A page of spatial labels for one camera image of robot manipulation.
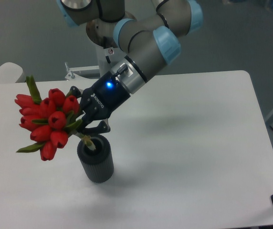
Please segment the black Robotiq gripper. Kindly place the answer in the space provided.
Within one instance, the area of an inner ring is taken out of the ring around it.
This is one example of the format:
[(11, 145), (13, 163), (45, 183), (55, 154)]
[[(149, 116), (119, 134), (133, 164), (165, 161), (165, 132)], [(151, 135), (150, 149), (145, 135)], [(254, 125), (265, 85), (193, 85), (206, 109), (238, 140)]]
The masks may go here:
[[(84, 112), (83, 123), (76, 131), (83, 135), (109, 133), (111, 127), (104, 119), (109, 118), (115, 109), (130, 98), (130, 94), (112, 73), (106, 73), (85, 90), (71, 86), (66, 97), (71, 95), (81, 98), (80, 108)], [(98, 126), (86, 128), (88, 124), (97, 120), (101, 120)]]

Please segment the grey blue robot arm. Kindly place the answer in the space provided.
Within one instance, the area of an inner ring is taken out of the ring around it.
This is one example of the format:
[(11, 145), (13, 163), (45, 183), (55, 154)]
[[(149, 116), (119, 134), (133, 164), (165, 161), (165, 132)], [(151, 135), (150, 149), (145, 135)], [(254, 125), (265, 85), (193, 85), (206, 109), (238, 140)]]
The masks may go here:
[(73, 132), (77, 136), (109, 132), (111, 113), (180, 55), (179, 37), (203, 24), (194, 0), (155, 0), (156, 14), (142, 21), (128, 17), (122, 0), (59, 0), (57, 5), (68, 25), (95, 22), (107, 46), (125, 54), (90, 88), (73, 91), (83, 113)]

